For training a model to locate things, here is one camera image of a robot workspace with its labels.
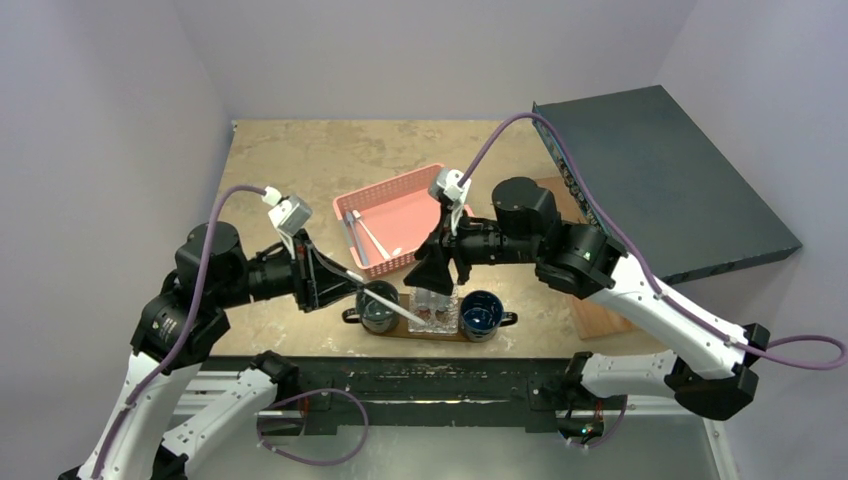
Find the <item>dark green enamel mug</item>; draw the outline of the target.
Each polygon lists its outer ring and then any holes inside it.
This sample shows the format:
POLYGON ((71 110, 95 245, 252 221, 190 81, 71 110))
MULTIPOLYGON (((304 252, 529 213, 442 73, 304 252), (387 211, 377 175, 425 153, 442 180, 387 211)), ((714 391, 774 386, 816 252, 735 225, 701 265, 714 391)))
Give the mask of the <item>dark green enamel mug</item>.
MULTIPOLYGON (((366 283, 366 287, 376 291, 384 298, 398 302, 399 292, 392 284, 375 280, 366 283)), ((400 315, 387 309, 371 297, 359 291, 355 297, 355 306, 342 313, 342 320, 348 324, 360 323, 366 330, 375 334, 388 333, 399 324, 400 315)))

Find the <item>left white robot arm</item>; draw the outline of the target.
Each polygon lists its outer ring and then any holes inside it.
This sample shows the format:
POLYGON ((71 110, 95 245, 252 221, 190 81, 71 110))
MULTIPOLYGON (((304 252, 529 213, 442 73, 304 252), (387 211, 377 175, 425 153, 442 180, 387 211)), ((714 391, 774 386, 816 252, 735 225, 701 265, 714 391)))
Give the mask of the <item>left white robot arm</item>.
POLYGON ((121 395, 94 451, 64 479, 187 479, 239 424, 266 406, 284 409, 303 389, 299 368, 266 351, 253 357, 224 392, 179 424, 173 412, 189 383, 229 330, 229 308, 292 296, 300 310, 325 308, 363 280, 317 251, 305 231, 295 251, 276 243, 246 257, 237 229, 201 224, 175 254, 158 296, 142 310, 121 395))

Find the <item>oval wooden tray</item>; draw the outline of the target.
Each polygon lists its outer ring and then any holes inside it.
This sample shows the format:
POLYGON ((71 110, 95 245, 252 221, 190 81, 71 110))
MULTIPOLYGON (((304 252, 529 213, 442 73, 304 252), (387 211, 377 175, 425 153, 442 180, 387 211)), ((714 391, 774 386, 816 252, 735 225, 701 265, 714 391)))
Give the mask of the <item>oval wooden tray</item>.
MULTIPOLYGON (((410 296, 411 293, 401 293, 399 303, 402 307, 409 310, 410 306, 410 296)), ((408 322, 409 320, 403 316, 399 318, 398 326, 388 332, 383 334, 377 334, 378 336, 384 337, 393 337, 393 338, 403 338, 403 339, 412 339, 412 340, 430 340, 430 341, 444 341, 444 342, 463 342, 468 343, 469 341, 459 332, 453 335, 433 335, 433 334, 414 334, 408 331, 408 322)))

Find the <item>wooden board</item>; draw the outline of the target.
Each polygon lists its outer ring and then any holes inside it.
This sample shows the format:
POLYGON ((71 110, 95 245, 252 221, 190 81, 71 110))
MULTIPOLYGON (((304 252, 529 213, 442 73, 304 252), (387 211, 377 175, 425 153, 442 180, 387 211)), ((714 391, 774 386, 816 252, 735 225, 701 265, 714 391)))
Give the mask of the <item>wooden board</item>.
MULTIPOLYGON (((559 177, 539 178, 535 182, 549 190, 555 199, 562 219, 573 223, 587 224, 570 190, 559 177)), ((573 324, 581 340, 597 339, 639 328, 621 315, 586 300, 572 298, 573 324)))

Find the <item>dark network switch box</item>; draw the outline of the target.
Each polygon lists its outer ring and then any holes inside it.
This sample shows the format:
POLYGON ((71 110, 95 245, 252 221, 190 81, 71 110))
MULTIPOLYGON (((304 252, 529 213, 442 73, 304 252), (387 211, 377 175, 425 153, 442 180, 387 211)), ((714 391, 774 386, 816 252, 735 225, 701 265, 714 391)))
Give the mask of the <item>dark network switch box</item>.
POLYGON ((535 104, 563 137, 535 122, 586 220, 612 230, 595 201, 672 285, 783 261, 802 243, 660 85, 535 104))

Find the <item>pink plastic basket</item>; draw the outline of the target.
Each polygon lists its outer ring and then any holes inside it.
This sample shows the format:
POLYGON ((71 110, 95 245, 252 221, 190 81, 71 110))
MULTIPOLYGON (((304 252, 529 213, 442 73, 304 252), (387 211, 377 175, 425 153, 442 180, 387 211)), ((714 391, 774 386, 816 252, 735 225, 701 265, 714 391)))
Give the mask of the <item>pink plastic basket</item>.
POLYGON ((342 194, 333 200, 336 218, 343 223, 351 240, 352 235, 344 213, 358 210, 365 223, 389 252, 397 247, 402 249, 399 256, 384 260, 355 220, 369 265, 365 267, 361 264, 354 243, 349 250, 356 267, 362 271, 365 278, 376 279, 415 262, 415 251, 436 226, 440 210, 447 209, 428 194, 428 187, 444 167, 439 163, 425 166, 342 194))

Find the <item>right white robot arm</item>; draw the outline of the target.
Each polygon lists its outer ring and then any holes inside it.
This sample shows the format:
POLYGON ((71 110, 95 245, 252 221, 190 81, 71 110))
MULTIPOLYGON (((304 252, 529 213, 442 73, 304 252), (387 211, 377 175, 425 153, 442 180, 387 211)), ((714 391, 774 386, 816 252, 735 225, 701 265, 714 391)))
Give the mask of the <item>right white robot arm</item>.
POLYGON ((654 396, 724 421, 753 401, 759 378, 752 367, 755 351, 768 344, 766 328, 739 326, 696 305, 645 272, 619 241, 564 220, 554 195, 530 178, 494 188, 491 220, 466 213, 469 189, 457 170, 443 169, 432 181, 428 192, 440 217, 416 251, 407 286, 448 295, 475 265, 530 264, 549 288, 611 310, 664 345, 653 355, 576 355, 561 381, 564 399, 576 407, 654 396))

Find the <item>light blue toothbrush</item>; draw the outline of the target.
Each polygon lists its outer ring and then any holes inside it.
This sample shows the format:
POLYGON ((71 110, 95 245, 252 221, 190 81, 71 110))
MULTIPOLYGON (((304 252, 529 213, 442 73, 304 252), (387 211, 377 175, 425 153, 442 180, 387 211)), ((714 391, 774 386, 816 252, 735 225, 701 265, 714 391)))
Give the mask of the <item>light blue toothbrush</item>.
POLYGON ((359 237, 359 234, 356 230, 356 221, 354 219, 352 212, 346 211, 344 213, 344 219, 345 219, 345 221, 348 225, 348 228, 351 232, 352 240, 353 240, 355 249, 357 251, 358 258, 359 258, 361 264, 363 266, 367 267, 369 265, 369 259, 368 259, 366 252, 365 252, 364 245, 363 245, 363 243, 362 243, 362 241, 359 237))

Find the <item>blue enamel mug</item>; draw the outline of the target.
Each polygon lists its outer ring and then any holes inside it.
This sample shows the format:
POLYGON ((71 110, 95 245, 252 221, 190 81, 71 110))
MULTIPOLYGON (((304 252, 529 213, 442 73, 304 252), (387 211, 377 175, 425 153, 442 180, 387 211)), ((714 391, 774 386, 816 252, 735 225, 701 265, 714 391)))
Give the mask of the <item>blue enamel mug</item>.
POLYGON ((518 314, 507 311, 501 299, 492 292, 469 292, 459 304, 459 330, 471 342, 486 342, 500 327, 512 326, 518 321, 518 314))

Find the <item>clear plastic holder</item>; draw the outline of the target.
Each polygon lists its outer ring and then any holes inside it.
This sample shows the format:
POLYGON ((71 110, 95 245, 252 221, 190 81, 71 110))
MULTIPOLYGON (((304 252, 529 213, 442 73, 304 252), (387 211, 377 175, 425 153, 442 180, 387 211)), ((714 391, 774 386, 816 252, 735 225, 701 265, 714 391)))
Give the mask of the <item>clear plastic holder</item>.
POLYGON ((424 288, 414 288, 410 296, 409 310, 423 324, 408 322, 408 331, 414 334, 453 335, 459 332, 458 295, 453 290, 443 295, 424 288))

